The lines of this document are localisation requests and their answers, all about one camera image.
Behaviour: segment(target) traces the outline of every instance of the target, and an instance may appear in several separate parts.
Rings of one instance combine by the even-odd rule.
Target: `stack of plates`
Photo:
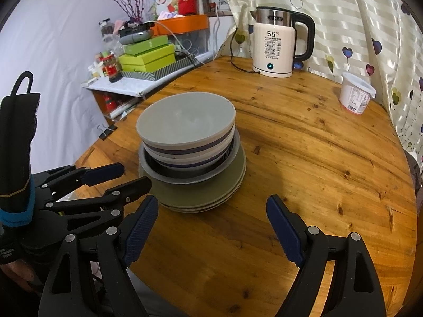
[[[245,153],[235,108],[219,95],[184,93],[159,100],[139,117],[140,176],[174,211],[196,213],[227,201],[241,185]]]

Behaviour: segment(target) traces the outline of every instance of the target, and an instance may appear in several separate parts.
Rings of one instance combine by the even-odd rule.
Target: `white plastic cup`
[[[376,97],[376,90],[370,84],[356,75],[342,74],[342,89],[339,101],[350,112],[362,114],[371,98]]]

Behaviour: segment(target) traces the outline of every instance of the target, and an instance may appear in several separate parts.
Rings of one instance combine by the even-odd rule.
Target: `purple stripe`
[[[203,164],[207,164],[209,162],[212,162],[213,160],[217,159],[219,156],[222,156],[225,152],[228,151],[228,149],[231,146],[231,144],[232,144],[232,142],[229,143],[229,145],[226,147],[226,149],[224,149],[223,151],[221,151],[217,155],[209,158],[208,160],[204,160],[202,162],[197,162],[197,163],[193,163],[193,164],[169,164],[169,163],[158,161],[156,159],[154,159],[154,160],[157,163],[159,163],[159,164],[161,164],[163,166],[172,167],[172,168],[194,168],[194,167],[199,167],[199,166],[202,166]]]
[[[209,143],[209,144],[206,144],[206,145],[202,145],[201,147],[192,148],[192,149],[166,150],[166,149],[159,149],[159,148],[152,147],[149,144],[145,144],[145,143],[144,144],[145,144],[145,146],[147,148],[149,148],[151,150],[154,150],[155,152],[162,153],[162,154],[169,154],[169,155],[187,155],[187,154],[193,154],[195,152],[199,152],[199,151],[210,149],[211,147],[214,147],[215,145],[221,143],[223,140],[225,140],[226,137],[229,136],[229,134],[232,131],[232,128],[225,135],[223,135],[219,139],[215,140],[214,142]]]

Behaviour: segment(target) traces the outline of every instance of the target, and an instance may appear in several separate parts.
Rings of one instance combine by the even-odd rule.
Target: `kettle logo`
[[[267,18],[269,20],[273,20],[273,21],[283,21],[283,18],[282,17],[278,17],[276,15],[268,15]]]

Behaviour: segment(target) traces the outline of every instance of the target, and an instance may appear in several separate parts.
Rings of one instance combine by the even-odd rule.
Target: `red heart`
[[[368,73],[369,76],[372,76],[374,74],[374,66],[373,65],[367,64],[366,70],[367,70],[367,73]]]

